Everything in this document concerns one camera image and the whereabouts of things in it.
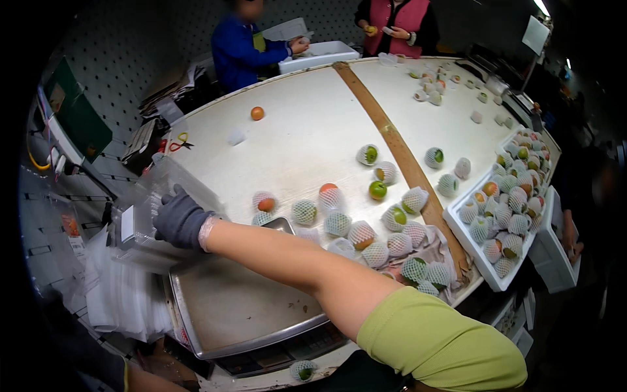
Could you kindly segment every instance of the green sleeve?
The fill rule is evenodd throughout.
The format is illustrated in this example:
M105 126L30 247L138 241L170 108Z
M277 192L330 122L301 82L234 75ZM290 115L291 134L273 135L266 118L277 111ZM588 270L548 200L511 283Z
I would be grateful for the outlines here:
M495 391L525 383L522 354L493 327L404 287L366 318L357 344L403 375L445 391Z

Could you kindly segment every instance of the white tabletop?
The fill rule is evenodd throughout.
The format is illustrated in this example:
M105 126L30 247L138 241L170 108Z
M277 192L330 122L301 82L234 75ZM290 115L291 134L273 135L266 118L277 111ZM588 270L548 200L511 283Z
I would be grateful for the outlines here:
M425 63L436 67L445 61L453 60L409 60L396 68L383 67L370 59L350 64L419 163L423 163L424 153L430 147L443 149L443 169L435 171L421 165L434 188L442 174L452 172L460 157L471 161L471 175L461 182L461 194L490 167L499 142L511 131L494 121L496 114L508 112L497 106L493 95L485 89L481 91L487 93L487 103L477 99L479 89L471 90L463 83L455 85L455 90L447 88L442 106L414 100L418 81L409 77L407 67ZM456 65L449 74L460 75L463 81L473 77ZM255 106L265 111L265 117L256 122L250 118L250 110ZM482 124L470 119L473 110L483 114ZM390 231L383 227L380 217L409 189L399 175L383 201L368 196L368 185L374 177L372 167L355 160L359 148L375 144L380 159L396 162L360 103L331 67L282 75L229 94L188 114L186 123L183 126L189 132L188 142L194 147L169 154L214 191L224 203L228 217L238 223L250 224L255 213L251 199L256 191L272 192L279 200L275 216L290 217L294 201L307 198L317 203L319 187L335 183L344 192L347 214L353 221L366 220L384 240ZM227 139L232 130L245 132L247 139L230 146ZM437 197L443 207L453 200L439 194ZM420 216L413 218L422 222ZM323 233L322 222L319 214L314 227L319 229L326 247L332 238ZM472 268L471 282L456 293L453 306L482 282L476 268ZM317 377L332 373L356 349L350 343L316 359L323 369ZM263 391L289 384L295 381L287 370L233 379L216 368L210 380L201 382L201 387L208 391Z

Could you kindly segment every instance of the plastic wrist band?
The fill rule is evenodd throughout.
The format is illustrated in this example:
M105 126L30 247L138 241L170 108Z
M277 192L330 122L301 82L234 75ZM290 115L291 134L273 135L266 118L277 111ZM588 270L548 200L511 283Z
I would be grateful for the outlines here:
M206 253L211 253L211 251L209 251L206 248L207 247L207 239L209 238L209 234L211 233L211 229L213 229L213 225L215 224L216 220L218 220L218 219L219 218L216 215L209 216L204 221L203 225L200 226L200 231L198 232L198 243L200 244L200 247Z

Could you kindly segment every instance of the fluorescent light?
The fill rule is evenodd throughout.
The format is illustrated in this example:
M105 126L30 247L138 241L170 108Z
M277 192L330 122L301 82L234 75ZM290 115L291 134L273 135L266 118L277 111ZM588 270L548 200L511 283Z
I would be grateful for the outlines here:
M544 3L542 2L542 0L534 0L534 3L536 6L538 6L538 8L540 9L540 11L542 11L543 14L545 14L546 16L550 16L549 11L544 6Z

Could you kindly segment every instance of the cardboard strip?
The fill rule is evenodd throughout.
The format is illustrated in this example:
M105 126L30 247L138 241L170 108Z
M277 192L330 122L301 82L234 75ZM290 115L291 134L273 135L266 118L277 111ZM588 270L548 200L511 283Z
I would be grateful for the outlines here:
M387 117L386 113L379 105L379 102L374 99L372 94L370 94L370 91L368 91L366 86L364 86L357 75L355 75L355 73L350 69L350 65L348 63L344 63L343 61L338 61L333 64L333 68L358 99L359 103L361 103L364 107L364 110L368 113L368 116L370 116L370 119L374 122L374 125L383 136L383 139L386 141L388 148L392 152L401 173L405 177L405 181L407 181L407 185L410 188L420 186L427 190L427 192L431 195L429 201L422 210L424 222L427 225L437 226L446 237L446 240L448 241L448 248L451 250L451 256L455 262L457 278L459 281L462 281L462 271L468 271L466 253L461 247L460 242L457 238L455 238L455 235L444 221L444 218L442 217L444 209L442 208L438 198L435 196L435 192L433 191L429 180L424 175L423 170L420 168L420 165L416 161L414 154L412 154L409 150L409 147L405 144L401 134Z

